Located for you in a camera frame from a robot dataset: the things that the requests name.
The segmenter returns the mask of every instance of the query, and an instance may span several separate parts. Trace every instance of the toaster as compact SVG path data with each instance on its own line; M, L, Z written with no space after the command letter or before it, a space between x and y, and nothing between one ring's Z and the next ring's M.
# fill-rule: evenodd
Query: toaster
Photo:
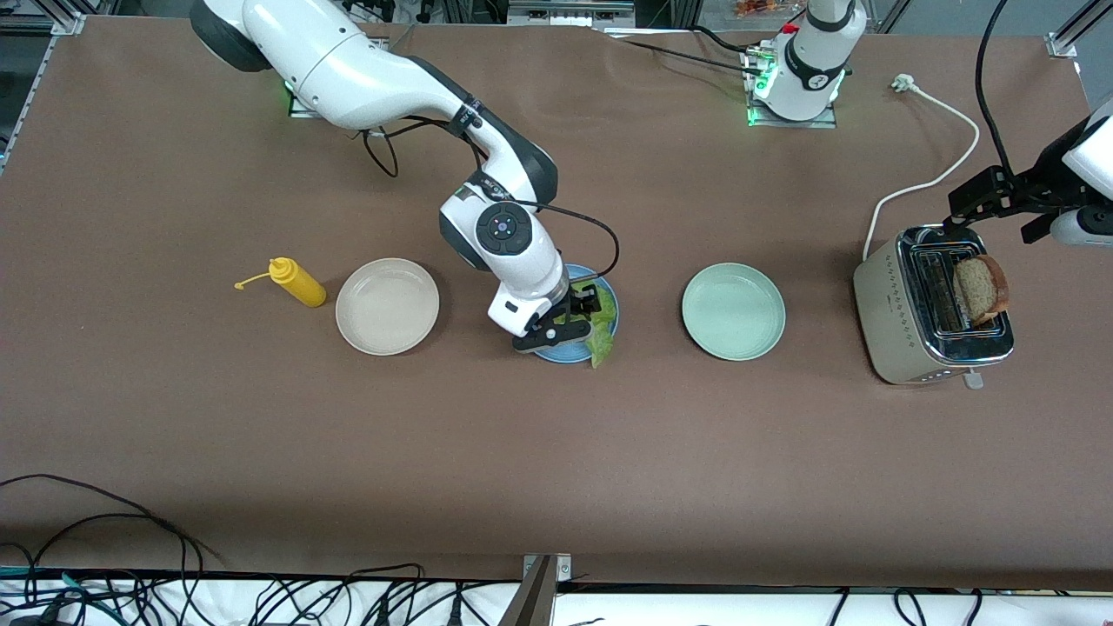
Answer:
M854 295L869 360L894 384L926 384L962 374L982 388L978 369L1013 352L1008 314L973 325L958 306L955 264L985 254L977 233L944 235L914 226L869 255L854 272Z

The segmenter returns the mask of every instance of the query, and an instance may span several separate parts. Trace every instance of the beige plate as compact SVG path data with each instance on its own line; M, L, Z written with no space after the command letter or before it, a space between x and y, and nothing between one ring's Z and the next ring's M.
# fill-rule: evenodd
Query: beige plate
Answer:
M336 325L353 348L376 356L405 352L433 330L441 294L424 267L380 258L353 273L336 296Z

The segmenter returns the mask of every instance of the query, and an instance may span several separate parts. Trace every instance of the circular button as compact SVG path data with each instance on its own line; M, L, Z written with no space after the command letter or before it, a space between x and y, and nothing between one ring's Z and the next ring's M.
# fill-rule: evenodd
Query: circular button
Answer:
M480 215L475 235L492 254L520 254L532 241L530 215L512 202L495 203Z
M499 239L505 241L514 236L518 231L518 225L514 223L514 218L505 213L501 213L491 218L487 223L487 232L491 236Z

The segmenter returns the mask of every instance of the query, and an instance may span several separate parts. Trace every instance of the light green plate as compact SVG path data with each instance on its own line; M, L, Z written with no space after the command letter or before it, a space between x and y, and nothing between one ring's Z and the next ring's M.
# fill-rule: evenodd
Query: light green plate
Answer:
M700 348L728 361L772 350L785 332L785 301L768 276L740 263L706 267L688 283L684 326Z

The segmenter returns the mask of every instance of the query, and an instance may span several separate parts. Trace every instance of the robotic arm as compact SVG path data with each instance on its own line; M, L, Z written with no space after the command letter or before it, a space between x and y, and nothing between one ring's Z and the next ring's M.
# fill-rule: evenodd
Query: robotic arm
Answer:
M846 76L846 60L866 31L858 0L811 0L796 32L781 32L768 46L769 67L754 92L778 116L804 121L827 108Z
M1067 245L1113 246L1113 96L1044 148L1027 172L987 167L951 192L954 232L987 217L1040 216L1021 228L1024 243L1046 235Z
M590 323L555 323L598 302L569 288L530 204L556 195L556 166L544 150L429 62L375 47L328 0L196 0L190 22L217 57L243 71L273 67L302 104L341 128L432 111L450 120L449 133L485 148L490 159L441 206L442 235L470 265L499 277L487 315L516 335L515 349L588 336Z

